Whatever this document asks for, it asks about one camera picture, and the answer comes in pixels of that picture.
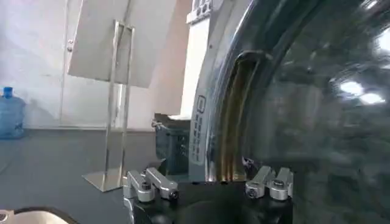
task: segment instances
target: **screw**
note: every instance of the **screw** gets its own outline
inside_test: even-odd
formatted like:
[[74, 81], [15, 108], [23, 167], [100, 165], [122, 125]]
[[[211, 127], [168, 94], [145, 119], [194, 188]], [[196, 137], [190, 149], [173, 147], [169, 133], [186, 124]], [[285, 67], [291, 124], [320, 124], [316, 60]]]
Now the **screw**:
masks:
[[172, 191], [169, 193], [169, 199], [170, 200], [176, 200], [179, 198], [179, 192], [178, 191]]
[[257, 198], [257, 193], [255, 190], [253, 189], [250, 189], [248, 192], [247, 192], [247, 195], [250, 199], [256, 199]]

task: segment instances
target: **metal stand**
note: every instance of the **metal stand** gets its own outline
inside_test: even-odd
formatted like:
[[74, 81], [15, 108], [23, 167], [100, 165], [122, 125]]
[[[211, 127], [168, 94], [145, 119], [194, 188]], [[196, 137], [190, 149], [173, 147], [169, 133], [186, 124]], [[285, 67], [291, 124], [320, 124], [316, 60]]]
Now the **metal stand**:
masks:
[[[123, 28], [122, 33], [124, 32], [125, 29], [130, 31], [131, 43], [130, 43], [130, 54], [129, 54], [129, 61], [128, 61], [129, 65], [127, 71], [124, 118], [122, 123], [121, 156], [118, 163], [110, 164], [110, 155], [113, 150], [110, 145], [110, 136], [112, 133], [113, 100], [114, 100], [113, 92], [114, 92], [114, 84], [115, 84], [115, 76], [116, 76], [116, 65], [117, 65], [116, 58], [118, 53], [120, 27]], [[121, 24], [119, 21], [115, 20], [112, 65], [111, 65], [111, 73], [110, 73], [110, 86], [109, 86], [109, 93], [108, 93], [108, 116], [107, 116], [107, 129], [106, 129], [106, 137], [105, 137], [104, 170], [83, 175], [83, 177], [88, 182], [90, 182], [93, 186], [95, 186], [102, 192], [107, 192], [122, 187], [122, 177], [124, 176], [123, 164], [125, 158], [126, 136], [127, 136], [127, 118], [129, 117], [130, 78], [131, 78], [131, 67], [132, 67], [131, 63], [132, 63], [132, 56], [133, 56], [132, 48], [133, 48], [133, 39], [134, 39], [133, 37], [134, 37], [133, 27], [127, 27]]]

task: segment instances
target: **metal clamp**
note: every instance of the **metal clamp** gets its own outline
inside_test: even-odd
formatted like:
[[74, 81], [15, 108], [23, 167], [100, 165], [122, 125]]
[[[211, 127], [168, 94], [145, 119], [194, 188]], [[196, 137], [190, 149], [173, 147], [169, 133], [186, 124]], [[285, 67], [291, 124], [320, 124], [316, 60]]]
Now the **metal clamp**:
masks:
[[147, 168], [145, 173], [146, 178], [160, 190], [161, 198], [168, 200], [178, 199], [179, 191], [175, 181], [169, 181], [154, 167]]
[[245, 184], [246, 195], [251, 199], [258, 199], [264, 196], [265, 189], [269, 188], [271, 198], [279, 201], [293, 197], [294, 174], [290, 169], [282, 167], [275, 178], [275, 171], [269, 166], [263, 166], [255, 178]]
[[282, 167], [276, 179], [269, 182], [269, 195], [276, 200], [286, 200], [293, 197], [294, 174], [288, 168]]
[[273, 171], [269, 166], [263, 166], [258, 171], [255, 178], [245, 184], [247, 196], [251, 199], [261, 198], [264, 196], [268, 182], [274, 178], [275, 171]]
[[152, 201], [155, 197], [155, 188], [139, 172], [133, 170], [123, 178], [124, 198], [136, 197], [140, 202]]

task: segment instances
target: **curved glass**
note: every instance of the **curved glass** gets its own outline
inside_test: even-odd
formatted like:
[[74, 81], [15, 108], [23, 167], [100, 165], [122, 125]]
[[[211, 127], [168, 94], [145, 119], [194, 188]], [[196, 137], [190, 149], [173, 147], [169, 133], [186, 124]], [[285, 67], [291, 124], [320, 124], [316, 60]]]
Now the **curved glass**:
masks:
[[240, 143], [295, 172], [295, 222], [390, 223], [390, 2], [324, 1], [263, 82]]

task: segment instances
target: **metal bracket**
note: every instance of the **metal bracket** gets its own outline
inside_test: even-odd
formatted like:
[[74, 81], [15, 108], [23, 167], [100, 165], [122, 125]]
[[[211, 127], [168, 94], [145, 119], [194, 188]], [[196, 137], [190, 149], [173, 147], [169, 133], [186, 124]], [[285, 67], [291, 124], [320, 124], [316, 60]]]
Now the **metal bracket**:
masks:
[[251, 199], [261, 198], [264, 196], [265, 188], [270, 180], [275, 178], [275, 171], [269, 166], [263, 166], [255, 178], [245, 184], [246, 194]]
[[282, 167], [276, 179], [269, 182], [269, 195], [276, 200], [286, 200], [293, 197], [294, 174], [289, 168]]
[[263, 166], [255, 178], [245, 184], [246, 195], [251, 199], [258, 199], [264, 196], [265, 189], [269, 188], [269, 195], [279, 201], [293, 197], [294, 174], [290, 169], [282, 167], [275, 177], [275, 171], [269, 166]]
[[136, 197], [140, 202], [152, 201], [155, 197], [155, 188], [139, 172], [133, 170], [127, 173], [127, 178], [123, 178], [124, 198]]
[[[128, 27], [125, 24], [114, 20], [114, 37], [113, 37], [113, 50], [112, 50], [112, 63], [110, 71], [110, 84], [108, 86], [108, 111], [107, 111], [107, 128], [105, 132], [105, 156], [104, 156], [104, 167], [102, 171], [89, 173], [83, 175], [83, 177], [90, 182], [93, 186], [98, 188], [102, 192], [114, 190], [122, 187], [122, 177], [124, 175], [124, 158], [126, 152], [126, 137], [127, 137], [127, 118], [129, 116], [129, 103], [130, 103], [130, 80], [131, 70], [133, 63], [133, 46], [134, 46], [134, 32], [133, 27]], [[121, 37], [120, 28], [128, 30], [131, 33], [130, 36], [130, 52], [129, 52], [129, 68], [127, 71], [127, 84], [126, 84], [126, 95], [124, 99], [124, 115], [122, 123], [122, 140], [121, 140], [121, 152], [119, 159], [113, 159], [112, 151], [114, 150], [110, 146], [112, 138], [112, 117], [113, 117], [113, 104], [114, 104], [114, 85], [116, 77], [116, 56], [119, 50], [119, 40]]]
[[160, 190], [161, 198], [168, 200], [178, 199], [179, 191], [175, 181], [169, 181], [154, 167], [147, 168], [145, 173], [146, 178]]

